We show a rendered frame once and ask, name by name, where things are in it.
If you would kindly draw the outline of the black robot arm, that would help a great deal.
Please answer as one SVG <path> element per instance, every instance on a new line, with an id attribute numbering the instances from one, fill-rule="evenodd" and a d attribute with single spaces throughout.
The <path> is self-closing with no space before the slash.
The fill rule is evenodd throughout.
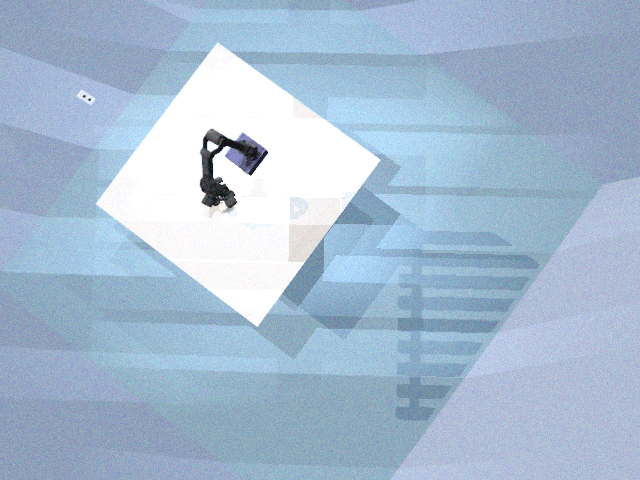
<path id="1" fill-rule="evenodd" d="M 209 151 L 207 149 L 208 140 L 217 145 L 217 147 Z M 203 147 L 200 150 L 202 177 L 199 179 L 199 187 L 201 191 L 205 193 L 201 203 L 210 208 L 212 205 L 219 205 L 219 201 L 223 200 L 219 196 L 216 196 L 222 193 L 223 188 L 219 185 L 220 182 L 213 178 L 213 158 L 217 153 L 221 152 L 225 146 L 234 148 L 235 151 L 244 156 L 248 156 L 252 160 L 260 154 L 257 146 L 245 139 L 236 141 L 226 137 L 215 129 L 210 129 L 205 134 L 203 137 Z"/>

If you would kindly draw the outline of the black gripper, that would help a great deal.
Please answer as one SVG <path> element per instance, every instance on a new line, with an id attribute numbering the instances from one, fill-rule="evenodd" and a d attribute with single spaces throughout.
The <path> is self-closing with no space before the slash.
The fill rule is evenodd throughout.
<path id="1" fill-rule="evenodd" d="M 218 180 L 220 183 L 221 183 L 221 182 L 224 182 L 224 181 L 223 181 L 223 179 L 222 179 L 221 177 L 219 177 L 219 176 L 218 176 L 218 177 L 216 177 L 215 179 L 216 179 L 216 180 Z M 222 191 L 222 193 L 221 193 L 221 194 L 216 195 L 216 196 L 217 196 L 217 197 L 218 197 L 218 196 L 220 196 L 221 198 L 222 198 L 222 197 L 224 197 L 224 200 L 225 200 L 225 204 L 226 204 L 226 206 L 227 206 L 228 208 L 231 208 L 231 207 L 233 207 L 235 204 L 237 204 L 237 200 L 234 198 L 234 196 L 233 196 L 233 194 L 232 194 L 232 193 L 231 193 L 231 194 L 229 194 L 229 189 L 228 189 L 227 185 L 226 185 L 225 183 L 224 183 L 224 184 L 220 184 L 220 183 L 219 183 L 219 185 L 221 185 L 221 186 L 222 186 L 223 191 Z"/>

